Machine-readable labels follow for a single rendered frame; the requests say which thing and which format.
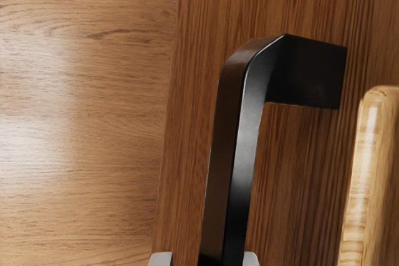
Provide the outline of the wooden cabinet with black handle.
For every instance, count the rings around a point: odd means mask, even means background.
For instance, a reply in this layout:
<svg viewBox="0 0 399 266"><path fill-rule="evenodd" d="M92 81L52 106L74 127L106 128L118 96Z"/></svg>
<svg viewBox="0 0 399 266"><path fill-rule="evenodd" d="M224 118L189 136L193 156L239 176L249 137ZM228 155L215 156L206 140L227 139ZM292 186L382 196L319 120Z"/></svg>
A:
<svg viewBox="0 0 399 266"><path fill-rule="evenodd" d="M255 37L293 34L348 50L338 110L267 104L246 249L263 266L336 266L365 92L399 85L399 0L180 0L153 250L196 266L223 62Z"/></svg>

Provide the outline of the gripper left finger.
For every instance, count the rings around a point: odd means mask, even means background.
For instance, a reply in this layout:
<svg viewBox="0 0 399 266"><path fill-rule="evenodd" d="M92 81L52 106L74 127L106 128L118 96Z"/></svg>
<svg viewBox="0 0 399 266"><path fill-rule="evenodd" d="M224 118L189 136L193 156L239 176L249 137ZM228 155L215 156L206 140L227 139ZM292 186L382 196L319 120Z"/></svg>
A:
<svg viewBox="0 0 399 266"><path fill-rule="evenodd" d="M173 252L152 253L148 266L173 266Z"/></svg>

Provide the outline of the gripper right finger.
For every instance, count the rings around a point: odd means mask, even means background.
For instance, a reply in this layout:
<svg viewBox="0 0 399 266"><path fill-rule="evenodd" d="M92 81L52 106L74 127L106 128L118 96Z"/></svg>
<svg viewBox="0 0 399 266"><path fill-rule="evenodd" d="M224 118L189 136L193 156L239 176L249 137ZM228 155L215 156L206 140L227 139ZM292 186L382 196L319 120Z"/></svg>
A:
<svg viewBox="0 0 399 266"><path fill-rule="evenodd" d="M260 266L257 255L254 252L245 251L243 266Z"/></svg>

